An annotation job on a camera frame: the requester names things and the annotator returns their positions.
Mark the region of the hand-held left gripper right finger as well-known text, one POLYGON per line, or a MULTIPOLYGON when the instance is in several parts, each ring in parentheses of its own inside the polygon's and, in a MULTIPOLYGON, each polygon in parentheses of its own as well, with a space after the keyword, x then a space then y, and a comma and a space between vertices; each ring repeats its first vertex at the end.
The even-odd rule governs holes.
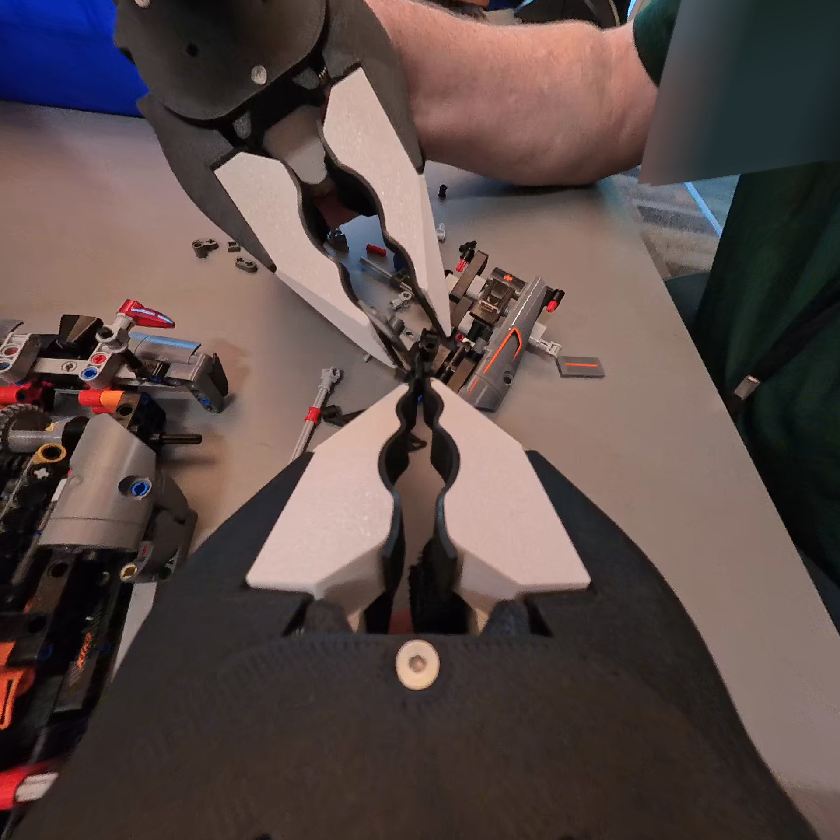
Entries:
POLYGON ((443 517, 469 626, 483 627, 499 602, 587 589, 592 578, 524 447, 446 385, 428 383, 443 404, 434 431, 458 457, 443 517))

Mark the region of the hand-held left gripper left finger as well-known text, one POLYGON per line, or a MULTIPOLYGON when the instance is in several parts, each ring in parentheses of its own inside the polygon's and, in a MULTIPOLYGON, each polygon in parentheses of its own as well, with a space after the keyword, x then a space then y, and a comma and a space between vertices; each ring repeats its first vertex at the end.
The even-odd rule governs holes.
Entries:
POLYGON ((405 558, 396 482, 416 415, 411 386, 400 384, 311 452, 247 572, 249 587, 311 595, 354 628, 389 631, 405 558))

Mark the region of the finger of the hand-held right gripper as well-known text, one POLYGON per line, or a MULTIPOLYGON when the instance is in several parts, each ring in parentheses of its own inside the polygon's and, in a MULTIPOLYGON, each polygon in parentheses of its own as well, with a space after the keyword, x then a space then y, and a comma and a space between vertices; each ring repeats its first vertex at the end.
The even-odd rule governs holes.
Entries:
POLYGON ((429 321, 449 336, 448 286, 425 175, 412 162, 363 68, 353 68, 332 85, 322 139, 338 167, 372 195, 383 239, 407 263, 431 312, 429 321))
POLYGON ((347 270, 310 233, 297 177, 281 161, 237 152, 215 176, 257 237, 275 274, 363 352, 398 365, 347 289, 347 270))

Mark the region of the grey lego assembly orange stripe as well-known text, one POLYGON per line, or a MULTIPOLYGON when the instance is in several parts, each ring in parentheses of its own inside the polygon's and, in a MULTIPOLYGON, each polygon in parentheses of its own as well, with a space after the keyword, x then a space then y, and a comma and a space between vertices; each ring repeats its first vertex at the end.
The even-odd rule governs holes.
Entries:
POLYGON ((445 272, 452 282, 449 336, 438 329, 410 332, 396 317, 417 302, 403 273, 389 274, 365 258, 360 258, 363 268, 400 295, 390 305, 390 318, 364 302, 360 308, 405 375, 437 379, 477 410, 495 413, 529 350, 534 324, 556 310, 564 291, 540 277, 525 281, 500 268, 485 274, 488 259, 471 240, 459 247, 456 268, 445 272))

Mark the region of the lego car chassis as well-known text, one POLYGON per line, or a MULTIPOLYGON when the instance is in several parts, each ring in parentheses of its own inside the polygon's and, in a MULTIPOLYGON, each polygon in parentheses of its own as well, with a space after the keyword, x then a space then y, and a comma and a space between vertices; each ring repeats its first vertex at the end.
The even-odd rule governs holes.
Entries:
POLYGON ((1 328, 2 837, 48 790, 120 661, 134 590, 189 554, 197 515, 161 452, 157 392, 224 410, 228 380, 174 322, 126 300, 110 324, 65 314, 54 333, 1 328))

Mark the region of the person's right forearm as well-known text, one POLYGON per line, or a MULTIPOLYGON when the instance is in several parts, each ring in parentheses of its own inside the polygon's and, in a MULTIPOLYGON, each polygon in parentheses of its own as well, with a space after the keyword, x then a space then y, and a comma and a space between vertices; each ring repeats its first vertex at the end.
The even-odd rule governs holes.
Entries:
POLYGON ((583 186, 640 165, 658 87, 630 24, 498 25, 431 3, 368 5, 432 161, 515 186, 583 186))

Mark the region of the grey lego axle red bushes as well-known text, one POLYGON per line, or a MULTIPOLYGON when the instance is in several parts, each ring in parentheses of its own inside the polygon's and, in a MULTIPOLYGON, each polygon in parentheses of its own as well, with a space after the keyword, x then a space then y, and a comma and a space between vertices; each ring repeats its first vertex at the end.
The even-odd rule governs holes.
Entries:
POLYGON ((320 423, 322 409, 324 404, 332 393, 336 384, 339 384, 343 378, 343 371, 336 367, 329 367, 321 370, 320 381, 316 395, 310 403, 304 418, 301 432, 298 436, 294 449, 291 452, 288 463, 303 455, 311 442, 314 431, 320 423))

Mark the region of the person's right hand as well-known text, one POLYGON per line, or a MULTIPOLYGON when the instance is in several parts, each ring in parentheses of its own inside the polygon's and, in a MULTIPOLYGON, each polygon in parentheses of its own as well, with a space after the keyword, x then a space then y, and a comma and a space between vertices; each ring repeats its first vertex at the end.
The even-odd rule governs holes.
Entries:
POLYGON ((343 203, 334 186, 317 192, 312 200, 328 226, 328 230, 340 228, 359 216, 357 211, 343 203))

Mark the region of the blue plastic bin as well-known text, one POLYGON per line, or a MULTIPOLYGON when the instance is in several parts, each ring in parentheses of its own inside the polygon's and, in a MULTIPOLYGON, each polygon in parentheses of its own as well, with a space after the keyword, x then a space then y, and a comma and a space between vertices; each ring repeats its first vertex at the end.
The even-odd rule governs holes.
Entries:
POLYGON ((138 118, 146 92, 111 1, 2 1, 1 99, 138 118))

